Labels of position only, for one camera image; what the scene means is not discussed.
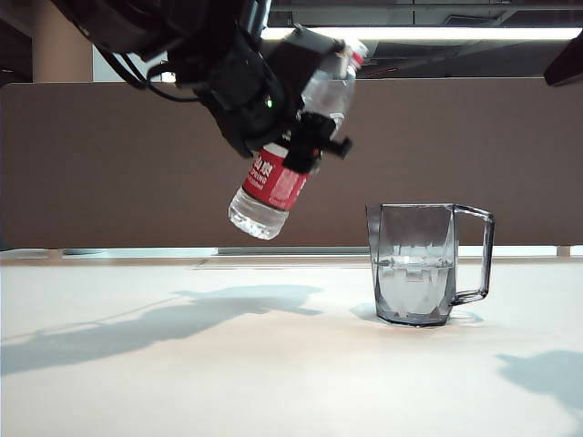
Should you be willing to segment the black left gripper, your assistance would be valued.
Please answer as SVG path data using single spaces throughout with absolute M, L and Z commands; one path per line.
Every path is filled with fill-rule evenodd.
M 291 132 L 282 140 L 287 155 L 282 165 L 298 174 L 312 173 L 320 166 L 324 153 L 345 159 L 353 147 L 349 137 L 333 139 L 336 122 L 325 115 L 302 112 L 291 125 Z

